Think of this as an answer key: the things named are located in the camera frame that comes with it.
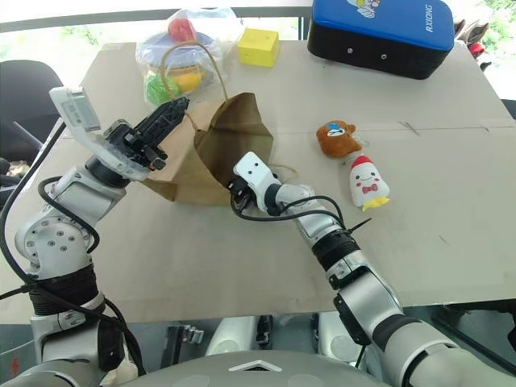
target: brown plush toy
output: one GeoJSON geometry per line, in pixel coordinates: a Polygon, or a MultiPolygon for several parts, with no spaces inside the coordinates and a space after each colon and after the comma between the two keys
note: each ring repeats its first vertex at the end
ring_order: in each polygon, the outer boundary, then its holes
{"type": "Polygon", "coordinates": [[[343,157],[351,152],[362,149],[362,146],[352,137],[355,125],[344,121],[330,121],[317,130],[317,140],[321,149],[329,157],[343,157]]]}

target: black cable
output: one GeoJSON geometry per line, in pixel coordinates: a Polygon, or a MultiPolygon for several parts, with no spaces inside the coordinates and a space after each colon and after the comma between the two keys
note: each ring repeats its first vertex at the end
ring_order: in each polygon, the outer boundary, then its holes
{"type": "MultiPolygon", "coordinates": [[[[126,338],[127,337],[130,338],[129,339],[131,341],[130,345],[133,348],[131,351],[135,353],[135,355],[133,355],[131,353],[131,356],[133,357],[133,360],[136,359],[136,361],[138,361],[139,356],[141,356],[141,353],[138,354],[138,352],[136,351],[135,347],[138,347],[138,344],[137,344],[137,342],[136,342],[136,344],[132,343],[131,338],[134,338],[134,335],[132,334],[131,331],[129,331],[129,329],[127,328],[127,325],[124,325],[122,322],[120,322],[116,318],[112,318],[112,317],[106,316],[102,313],[95,312],[94,310],[86,309],[86,308],[83,308],[82,306],[75,305],[71,302],[66,301],[65,299],[63,299],[61,297],[56,296],[53,293],[48,292],[42,285],[39,285],[38,282],[34,278],[32,278],[31,276],[29,276],[27,273],[25,273],[23,271],[23,269],[20,267],[20,265],[18,264],[18,262],[16,261],[14,256],[11,254],[9,245],[7,244],[6,232],[5,232],[6,223],[7,223],[7,215],[9,214],[10,209],[13,206],[16,198],[22,192],[22,189],[25,187],[27,182],[32,178],[35,171],[37,171],[37,169],[41,166],[41,164],[43,163],[43,161],[47,157],[48,153],[51,151],[52,147],[57,142],[57,140],[59,139],[60,135],[63,133],[65,128],[66,128],[65,123],[62,123],[57,128],[57,130],[54,132],[54,134],[52,135],[50,140],[44,146],[44,148],[41,151],[38,158],[34,161],[34,163],[30,167],[30,169],[27,171],[25,176],[18,183],[16,188],[13,190],[13,193],[8,197],[6,204],[3,207],[2,212],[0,213],[0,230],[2,231],[2,232],[0,232],[0,234],[1,234],[0,250],[2,251],[4,259],[9,264],[10,268],[12,268],[12,270],[15,272],[15,274],[26,284],[26,286],[28,286],[29,288],[37,288],[38,291],[40,292],[40,294],[43,295],[50,302],[60,305],[66,309],[75,310],[77,312],[83,313],[84,315],[89,315],[89,316],[92,316],[92,317],[95,317],[95,318],[98,318],[98,319],[101,319],[101,320],[104,320],[104,321],[114,324],[119,330],[122,331],[122,333],[126,336],[126,338]]],[[[135,365],[138,368],[139,376],[144,375],[146,373],[141,362],[140,362],[140,364],[137,364],[135,362],[135,365]]]]}
{"type": "Polygon", "coordinates": [[[362,346],[362,349],[360,349],[360,354],[358,355],[358,359],[356,359],[355,368],[358,368],[360,365],[360,362],[362,361],[362,357],[364,357],[365,352],[365,345],[362,346]]]}
{"type": "Polygon", "coordinates": [[[303,198],[303,199],[299,199],[299,200],[290,202],[285,207],[283,207],[283,210],[281,210],[280,214],[283,214],[285,211],[287,211],[292,206],[296,206],[298,204],[309,202],[310,200],[314,200],[314,199],[321,199],[321,200],[326,200],[327,202],[330,202],[333,205],[333,207],[335,207],[335,209],[337,210],[337,214],[339,215],[339,219],[340,219],[340,225],[343,228],[346,228],[344,226],[344,218],[342,216],[342,211],[340,210],[339,205],[337,204],[337,202],[335,200],[333,200],[332,198],[325,196],[325,195],[314,195],[314,196],[309,196],[308,198],[303,198]]]}
{"type": "Polygon", "coordinates": [[[143,357],[142,357],[142,353],[141,353],[141,350],[138,345],[138,340],[136,339],[134,334],[131,332],[131,330],[127,326],[126,320],[123,317],[122,312],[111,300],[104,298],[104,302],[111,310],[113,310],[114,314],[119,319],[119,321],[126,327],[127,333],[124,333],[124,336],[126,338],[127,350],[131,354],[131,358],[135,362],[135,365],[138,368],[139,374],[140,374],[140,369],[145,372],[143,357]]]}
{"type": "Polygon", "coordinates": [[[20,286],[19,288],[17,289],[13,289],[13,290],[9,290],[8,292],[5,292],[4,294],[0,294],[0,301],[1,300],[5,300],[6,298],[9,298],[11,296],[15,296],[16,294],[20,294],[20,293],[26,293],[28,292],[29,290],[31,289],[30,286],[20,286]]]}
{"type": "Polygon", "coordinates": [[[233,210],[233,212],[235,213],[236,216],[238,216],[239,218],[245,219],[245,220],[251,220],[253,222],[281,222],[284,220],[292,220],[292,219],[301,218],[301,217],[307,216],[307,215],[323,214],[323,215],[331,216],[333,219],[335,219],[340,224],[339,217],[337,215],[333,214],[332,212],[326,211],[326,210],[310,210],[310,211],[301,212],[300,214],[292,214],[292,215],[276,216],[276,217],[273,217],[273,216],[271,216],[271,217],[267,217],[267,216],[255,217],[255,216],[249,216],[249,215],[242,214],[240,211],[238,211],[238,209],[235,206],[235,198],[232,195],[231,195],[230,202],[231,202],[231,209],[233,210]]]}
{"type": "Polygon", "coordinates": [[[47,191],[45,191],[45,187],[47,185],[49,185],[51,183],[55,183],[56,181],[59,181],[59,179],[61,179],[61,178],[62,178],[62,176],[55,176],[55,177],[49,177],[48,179],[42,180],[38,184],[38,194],[40,194],[41,198],[43,200],[45,200],[47,204],[54,207],[56,210],[60,211],[62,214],[68,216],[75,223],[84,227],[92,235],[94,242],[87,250],[87,253],[90,254],[93,250],[95,250],[95,248],[97,248],[98,244],[100,243],[100,235],[98,234],[97,230],[95,230],[92,226],[90,226],[90,224],[87,223],[84,219],[79,218],[77,215],[75,215],[68,208],[66,208],[62,204],[56,202],[54,199],[50,198],[47,191]]]}
{"type": "Polygon", "coordinates": [[[356,224],[355,226],[353,226],[352,228],[350,228],[349,230],[347,230],[350,234],[352,234],[354,231],[356,231],[357,228],[360,228],[362,227],[365,223],[369,222],[370,220],[372,220],[372,218],[367,218],[365,220],[363,220],[362,222],[356,224]]]}

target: table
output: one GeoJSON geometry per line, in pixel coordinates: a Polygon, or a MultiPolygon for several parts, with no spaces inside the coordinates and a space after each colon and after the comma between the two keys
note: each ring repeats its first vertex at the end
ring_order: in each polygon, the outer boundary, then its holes
{"type": "MultiPolygon", "coordinates": [[[[85,76],[104,127],[150,111],[134,50],[105,46],[85,76]]],[[[281,42],[272,69],[233,58],[230,72],[229,94],[256,93],[275,137],[271,163],[336,199],[347,224],[373,217],[355,237],[404,306],[516,295],[516,125],[464,46],[426,81],[320,60],[306,42],[281,42]],[[388,205],[366,214],[352,205],[349,165],[325,157],[315,139],[331,119],[357,125],[391,187],[388,205]]],[[[219,88],[202,97],[220,97],[219,88]]],[[[64,135],[35,182],[88,156],[64,135]]],[[[9,240],[41,206],[34,183],[12,210],[9,240]]],[[[134,183],[97,229],[99,289],[129,322],[333,309],[334,291],[294,223],[246,223],[226,207],[167,202],[134,183]]],[[[0,269],[0,291],[19,285],[4,261],[0,269]]],[[[25,295],[0,303],[0,323],[30,314],[25,295]]]]}

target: blue box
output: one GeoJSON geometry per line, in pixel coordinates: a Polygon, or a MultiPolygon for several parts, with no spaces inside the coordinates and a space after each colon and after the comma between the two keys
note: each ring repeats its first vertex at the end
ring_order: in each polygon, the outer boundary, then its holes
{"type": "Polygon", "coordinates": [[[324,59],[428,78],[453,48],[440,0],[314,0],[308,50],[324,59]]]}

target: black chair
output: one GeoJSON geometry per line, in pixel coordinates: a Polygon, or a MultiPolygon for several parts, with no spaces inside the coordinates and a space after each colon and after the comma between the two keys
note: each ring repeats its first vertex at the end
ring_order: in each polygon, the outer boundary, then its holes
{"type": "Polygon", "coordinates": [[[44,63],[0,63],[0,157],[28,164],[34,161],[59,118],[48,91],[62,85],[44,63]]]}

